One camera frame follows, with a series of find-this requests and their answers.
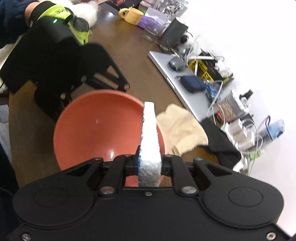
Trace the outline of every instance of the wooden table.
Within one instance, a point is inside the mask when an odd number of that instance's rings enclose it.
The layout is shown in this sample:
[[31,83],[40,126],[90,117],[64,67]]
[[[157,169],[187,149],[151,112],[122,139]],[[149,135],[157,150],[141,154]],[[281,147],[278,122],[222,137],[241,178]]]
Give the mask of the wooden table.
[[[105,46],[130,83],[130,95],[141,101],[154,102],[156,114],[164,111],[171,103],[182,106],[148,58],[150,50],[159,51],[159,48],[142,38],[142,29],[99,8],[98,21],[92,32],[91,40]],[[91,90],[89,86],[83,85],[75,91],[73,97]],[[34,91],[35,86],[28,82],[15,95],[11,94],[9,100],[12,164],[20,186],[59,172],[52,142],[55,122],[37,107]],[[203,148],[196,148],[183,158],[192,161],[197,156],[216,160],[215,156],[207,154]]]

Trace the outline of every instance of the computer mouse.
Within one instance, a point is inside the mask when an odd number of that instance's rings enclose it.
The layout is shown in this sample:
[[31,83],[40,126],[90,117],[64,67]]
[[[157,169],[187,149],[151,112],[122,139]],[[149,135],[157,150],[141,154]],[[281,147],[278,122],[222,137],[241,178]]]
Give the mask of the computer mouse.
[[168,64],[176,72],[181,72],[187,67],[186,62],[179,57],[172,58]]

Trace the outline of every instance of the silver laptop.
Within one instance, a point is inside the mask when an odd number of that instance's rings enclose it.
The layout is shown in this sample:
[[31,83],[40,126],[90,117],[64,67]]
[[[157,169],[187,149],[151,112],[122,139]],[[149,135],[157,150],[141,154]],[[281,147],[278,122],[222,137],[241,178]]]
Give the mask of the silver laptop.
[[172,70],[168,63],[174,56],[169,54],[150,51],[148,56],[162,73],[184,107],[189,110],[198,121],[206,118],[210,101],[204,92],[190,93],[181,84],[180,78],[176,78],[176,76],[194,75],[192,70],[190,68],[186,68],[183,72]]

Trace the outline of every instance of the yellow mug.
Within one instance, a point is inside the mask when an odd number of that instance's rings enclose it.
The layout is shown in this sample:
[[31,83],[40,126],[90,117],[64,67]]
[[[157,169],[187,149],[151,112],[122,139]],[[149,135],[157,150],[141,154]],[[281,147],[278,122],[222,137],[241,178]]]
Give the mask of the yellow mug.
[[140,10],[130,7],[120,9],[118,15],[128,23],[138,25],[144,14]]

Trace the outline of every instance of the orange bowl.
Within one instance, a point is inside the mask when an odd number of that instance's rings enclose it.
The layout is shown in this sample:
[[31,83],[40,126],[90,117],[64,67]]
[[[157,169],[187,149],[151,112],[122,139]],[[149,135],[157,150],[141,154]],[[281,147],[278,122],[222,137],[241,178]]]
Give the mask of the orange bowl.
[[[73,100],[61,113],[54,129],[54,152],[61,170],[93,157],[112,161],[135,154],[141,141],[144,104],[121,91],[96,90]],[[157,127],[161,154],[165,143]],[[126,186],[137,186],[137,176]]]

